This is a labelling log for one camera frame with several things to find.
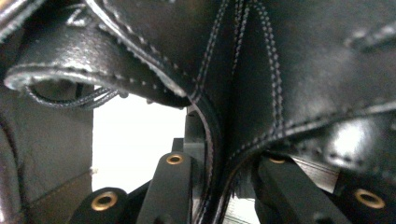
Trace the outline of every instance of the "curved leather panel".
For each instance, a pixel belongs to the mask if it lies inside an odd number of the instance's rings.
[[[308,142],[309,131],[325,127],[322,132],[338,136],[346,132],[342,125],[360,127],[359,121],[349,123],[349,119],[394,110],[395,51],[392,36],[384,35],[384,27],[393,27],[396,19],[393,1],[123,4],[118,0],[87,0],[87,4],[135,57],[197,107],[204,121],[209,155],[213,155],[208,160],[213,164],[209,183],[210,179],[219,181],[210,185],[209,192],[219,194],[207,197],[204,223],[221,219],[238,168],[264,151],[303,155],[358,173],[376,166],[379,174],[382,169],[395,169],[383,165],[381,159],[389,157],[369,156],[384,150],[393,158],[394,150],[385,147],[393,145],[391,139],[382,141],[381,149],[361,143],[360,148],[370,153],[359,152],[359,157],[350,149],[350,156],[366,165],[340,162],[332,150],[343,149],[323,147],[318,156],[293,147],[300,141]],[[233,23],[229,20],[236,24],[234,35],[221,35],[227,34],[227,29],[230,32],[230,28],[221,29]],[[230,36],[233,43],[227,42]],[[220,52],[218,43],[224,43],[221,48],[233,45],[233,52]],[[221,57],[224,64],[211,67]],[[227,60],[231,70],[227,70]],[[222,69],[229,75],[224,76]],[[226,97],[229,84],[233,85],[231,104]],[[379,120],[391,117],[389,114]],[[346,124],[334,124],[343,120]],[[379,143],[378,132],[384,128],[375,122],[359,129],[373,134],[367,141]],[[325,142],[332,146],[334,141]],[[222,160],[224,144],[226,161]],[[220,164],[226,164],[222,180],[217,178]]]
[[[84,5],[74,5],[29,24],[18,62],[6,85],[21,90],[43,80],[66,79],[131,92],[164,105],[188,105],[116,38],[100,29]]]
[[[224,125],[239,35],[236,28],[242,20],[240,3],[86,2],[112,35],[175,94],[186,95],[200,115],[207,140],[206,191],[200,215],[206,213],[223,164]]]
[[[7,85],[61,77],[166,105],[188,105],[187,96],[207,140],[200,222],[222,219],[235,174],[263,152],[326,162],[394,189],[395,1],[86,2],[96,15],[86,14],[89,22],[67,9],[71,26],[60,16],[46,25],[51,35],[28,35]],[[108,68],[120,72],[99,74]],[[135,74],[172,95],[119,80]]]
[[[0,3],[0,41],[17,30],[45,0],[3,0]]]
[[[14,218],[21,210],[18,171],[6,124],[0,117],[0,223]]]

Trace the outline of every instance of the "metal grommet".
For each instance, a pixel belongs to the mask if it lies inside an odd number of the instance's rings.
[[[366,189],[357,189],[355,191],[355,197],[360,203],[368,207],[374,209],[380,209],[385,207],[384,200]]]
[[[277,163],[277,164],[282,164],[283,162],[285,162],[285,160],[277,160],[277,159],[274,159],[274,158],[270,158],[270,161],[273,162],[273,163]]]
[[[118,196],[113,191],[108,191],[96,196],[91,203],[91,208],[95,211],[102,212],[116,204]]]
[[[180,155],[170,155],[168,158],[166,158],[166,162],[168,162],[171,165],[177,165],[183,162],[183,157]]]

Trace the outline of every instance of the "black bracket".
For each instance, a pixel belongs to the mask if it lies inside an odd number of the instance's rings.
[[[190,223],[191,158],[169,153],[158,163],[137,223]]]
[[[292,159],[263,157],[253,172],[261,223],[349,223]]]

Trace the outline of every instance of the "double stitching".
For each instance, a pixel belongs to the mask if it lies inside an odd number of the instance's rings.
[[[176,63],[173,63],[169,60],[168,57],[166,57],[165,55],[163,55],[159,50],[157,50],[153,45],[151,45],[147,39],[145,39],[142,35],[139,35],[137,32],[134,31],[134,29],[128,25],[125,21],[122,21],[120,18],[120,13],[116,11],[116,9],[114,9],[107,0],[100,0],[103,3],[103,10],[105,10],[106,12],[110,13],[110,15],[115,19],[115,21],[117,22],[117,25],[122,26],[124,29],[123,31],[126,31],[127,34],[136,37],[140,44],[142,46],[148,47],[149,51],[151,51],[151,53],[153,55],[157,55],[158,57],[160,57],[160,59],[162,60],[161,62],[159,62],[158,60],[155,60],[154,58],[150,57],[149,55],[145,55],[143,56],[138,56],[130,47],[128,47],[127,44],[123,43],[124,46],[126,47],[126,49],[130,52],[132,52],[132,54],[138,58],[142,63],[147,64],[148,67],[153,70],[154,72],[156,72],[152,65],[150,65],[148,62],[145,62],[144,58],[148,58],[152,61],[154,61],[155,63],[157,63],[159,66],[164,67],[163,63],[167,63],[170,65],[170,67],[172,67],[174,69],[175,72],[180,73],[182,76],[181,77],[189,77],[191,79],[191,83],[195,83],[196,79],[195,77],[191,77],[186,71],[184,71],[183,69],[180,68],[180,66]],[[102,28],[102,30],[110,33],[111,35],[114,35],[115,37],[117,37],[116,34],[114,34],[112,31],[109,31],[107,29],[107,27],[105,27],[104,25],[100,26]]]
[[[234,32],[235,50],[234,50],[234,56],[233,56],[233,70],[231,72],[232,79],[235,74],[236,66],[238,64],[239,55],[240,55],[240,51],[242,48],[242,40],[243,40],[246,26],[248,23],[248,13],[250,11],[250,4],[247,4],[247,6],[245,7],[244,16],[242,18],[243,0],[240,0],[239,4],[236,4],[236,5],[239,7],[235,7],[235,12],[237,12],[237,18],[235,17],[235,23],[236,23],[235,32]]]
[[[209,41],[206,46],[206,51],[204,54],[204,59],[202,60],[201,67],[199,69],[198,77],[195,82],[195,88],[191,95],[191,101],[196,104],[202,96],[202,89],[205,85],[207,70],[209,68],[210,61],[212,59],[213,49],[216,46],[216,40],[218,38],[219,28],[224,17],[227,6],[230,0],[223,0],[221,2],[218,14],[216,15],[215,23],[212,27],[212,32],[209,37]]]
[[[373,109],[373,107],[380,107],[382,106],[383,108],[377,108],[375,109],[375,112],[385,112],[385,111],[389,111],[389,110],[393,110],[396,109],[396,98],[389,98],[389,99],[374,99],[373,102],[370,103],[366,103],[366,102],[360,102],[358,103],[358,106],[355,107],[350,107],[350,106],[342,106],[340,108],[340,110],[337,110],[335,112],[332,112],[330,114],[327,115],[321,115],[321,116],[317,116],[315,118],[311,118],[311,119],[306,119],[304,121],[300,121],[300,122],[289,122],[286,125],[286,129],[290,129],[290,128],[295,128],[295,127],[299,127],[299,126],[303,126],[306,125],[308,123],[311,122],[321,122],[323,120],[327,120],[327,119],[334,119],[334,118],[338,118],[338,117],[344,117],[344,116],[354,116],[354,115],[361,115],[361,114],[371,114],[368,110]]]
[[[278,61],[279,56],[276,52],[276,43],[274,40],[273,28],[265,6],[257,0],[254,0],[254,3],[255,5],[253,7],[259,13],[260,19],[262,21],[262,29],[264,31],[265,45],[271,70],[274,128],[275,130],[283,130],[284,119],[281,86],[282,78],[280,76],[280,65]]]
[[[396,108],[396,102],[394,102],[394,101],[395,101],[395,99],[389,99],[389,101],[387,103],[384,103],[382,105],[394,104],[393,109],[395,109]],[[311,122],[326,121],[326,120],[329,120],[329,119],[341,118],[343,116],[348,116],[348,115],[349,116],[353,116],[353,115],[358,115],[358,114],[365,114],[364,110],[370,109],[373,106],[381,106],[381,105],[366,105],[366,106],[363,106],[363,107],[355,107],[355,108],[349,109],[348,111],[345,111],[345,110],[337,111],[337,112],[331,113],[330,115],[320,116],[320,117],[317,117],[315,119],[309,119],[309,120],[305,120],[305,121],[298,122],[298,123],[292,123],[290,125],[287,125],[285,130],[283,130],[283,132],[286,133],[287,131],[290,131],[293,128],[297,128],[297,127],[300,127],[300,126],[305,126],[305,125],[307,125],[307,124],[309,124]],[[268,141],[270,139],[270,133],[273,133],[273,132],[274,132],[273,130],[270,130],[269,132],[267,132],[265,134],[262,134],[260,136],[255,137],[252,141],[249,141],[249,142],[246,142],[245,144],[243,144],[238,150],[235,151],[235,153],[232,156],[229,157],[228,163],[230,163],[233,160],[233,158],[235,158],[238,154],[240,154],[246,148],[255,147],[257,145],[262,144],[263,142]]]

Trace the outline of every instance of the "black leather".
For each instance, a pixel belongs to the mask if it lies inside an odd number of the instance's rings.
[[[0,41],[14,33],[45,0],[5,0],[0,4]]]
[[[20,54],[23,34],[14,33],[0,48],[2,80]],[[75,85],[64,82],[41,83],[37,89],[53,99],[76,92]],[[65,222],[92,191],[92,112],[49,109],[2,84],[0,124],[0,223]],[[88,176],[77,178],[82,174]]]
[[[24,85],[61,79],[129,91],[165,105],[188,103],[126,49],[120,50],[116,38],[100,29],[84,5],[40,17],[27,26],[18,62],[7,73],[9,88],[21,91]]]
[[[207,143],[200,223],[223,219],[248,188],[235,177],[263,153],[378,181],[366,187],[392,207],[395,12],[375,0],[86,0],[27,26],[6,85],[67,79],[191,105]]]

